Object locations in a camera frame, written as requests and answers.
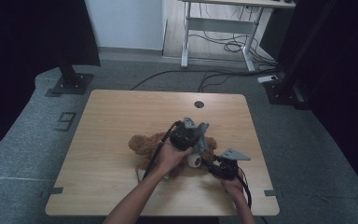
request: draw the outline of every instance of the standing desk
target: standing desk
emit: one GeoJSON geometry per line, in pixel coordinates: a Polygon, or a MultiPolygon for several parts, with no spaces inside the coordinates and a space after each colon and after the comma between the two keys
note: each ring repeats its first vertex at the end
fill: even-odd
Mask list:
{"type": "MultiPolygon", "coordinates": [[[[53,193],[46,206],[51,216],[107,216],[137,184],[135,167],[144,157],[128,147],[133,135],[166,132],[184,117],[210,123],[220,155],[229,147],[251,158],[239,161],[252,193],[256,216],[275,216],[279,206],[272,190],[245,97],[238,94],[93,91],[76,129],[53,193]],[[203,102],[198,108],[196,102],[203,102]]],[[[162,180],[141,216],[234,216],[236,210],[220,181],[206,171],[186,167],[176,178],[162,180]]]]}
{"type": "Polygon", "coordinates": [[[246,65],[250,72],[255,71],[254,64],[252,62],[252,56],[250,48],[252,46],[253,39],[255,38],[255,32],[257,30],[258,23],[260,22],[261,14],[265,7],[272,8],[294,8],[296,4],[285,3],[283,0],[277,2],[272,0],[181,0],[188,2],[186,10],[185,21],[185,42],[182,46],[182,61],[181,67],[187,68],[188,60],[188,33],[190,30],[196,31],[209,31],[220,33],[232,33],[248,35],[245,47],[242,49],[242,55],[245,59],[246,65]],[[219,4],[219,5],[236,5],[236,6],[249,6],[259,7],[254,21],[230,21],[230,20],[216,20],[207,18],[194,18],[190,17],[191,3],[207,3],[207,4],[219,4]]]}

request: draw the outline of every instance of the camera stand base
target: camera stand base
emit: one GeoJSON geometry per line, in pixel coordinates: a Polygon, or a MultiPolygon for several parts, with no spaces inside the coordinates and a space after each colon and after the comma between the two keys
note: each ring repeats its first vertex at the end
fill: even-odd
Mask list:
{"type": "Polygon", "coordinates": [[[280,83],[263,83],[269,103],[272,105],[293,105],[295,109],[309,110],[307,97],[303,94],[302,86],[297,83],[289,91],[280,91],[280,83]]]}
{"type": "Polygon", "coordinates": [[[46,97],[60,97],[62,94],[83,95],[91,83],[93,74],[75,73],[75,84],[67,84],[61,77],[53,89],[46,92],[46,97]]]}

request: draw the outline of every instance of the metal base plate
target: metal base plate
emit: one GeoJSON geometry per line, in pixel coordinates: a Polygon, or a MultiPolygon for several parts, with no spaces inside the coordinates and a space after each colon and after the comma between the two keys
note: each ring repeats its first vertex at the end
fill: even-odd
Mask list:
{"type": "Polygon", "coordinates": [[[45,96],[47,97],[60,97],[62,94],[76,94],[83,95],[87,87],[92,81],[93,74],[75,73],[75,85],[66,84],[61,77],[53,89],[49,89],[45,96]]]}
{"type": "Polygon", "coordinates": [[[300,92],[295,92],[291,90],[286,94],[279,94],[279,82],[265,82],[263,83],[264,88],[266,89],[266,94],[269,100],[269,103],[272,105],[293,105],[295,109],[299,110],[309,110],[307,101],[304,101],[303,97],[300,95],[300,92]]]}

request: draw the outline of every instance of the floor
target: floor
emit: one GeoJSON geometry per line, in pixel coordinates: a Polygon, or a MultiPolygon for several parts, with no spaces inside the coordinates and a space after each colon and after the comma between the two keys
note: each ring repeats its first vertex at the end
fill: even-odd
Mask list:
{"type": "MultiPolygon", "coordinates": [[[[36,90],[0,142],[0,223],[102,223],[103,217],[49,217],[45,206],[92,90],[129,90],[162,71],[137,91],[196,92],[206,70],[243,71],[243,63],[194,60],[181,70],[178,59],[147,52],[101,52],[101,67],[76,66],[92,73],[84,95],[45,97],[60,77],[40,74],[36,90]],[[57,132],[62,112],[76,113],[67,132],[57,132]]],[[[258,223],[358,223],[358,177],[323,125],[310,111],[271,105],[257,79],[264,75],[211,78],[206,92],[246,97],[281,212],[256,217],[258,223]]],[[[237,223],[220,217],[221,224],[237,223]]]]}

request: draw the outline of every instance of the forearm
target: forearm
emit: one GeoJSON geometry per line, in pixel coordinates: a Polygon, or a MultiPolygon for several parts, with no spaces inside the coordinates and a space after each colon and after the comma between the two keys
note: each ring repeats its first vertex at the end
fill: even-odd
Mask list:
{"type": "Polygon", "coordinates": [[[240,219],[240,224],[255,224],[255,218],[251,209],[246,202],[245,196],[241,193],[236,195],[234,203],[237,208],[237,214],[240,219]]]}
{"type": "Polygon", "coordinates": [[[154,169],[112,210],[103,224],[135,223],[164,174],[154,169]]]}

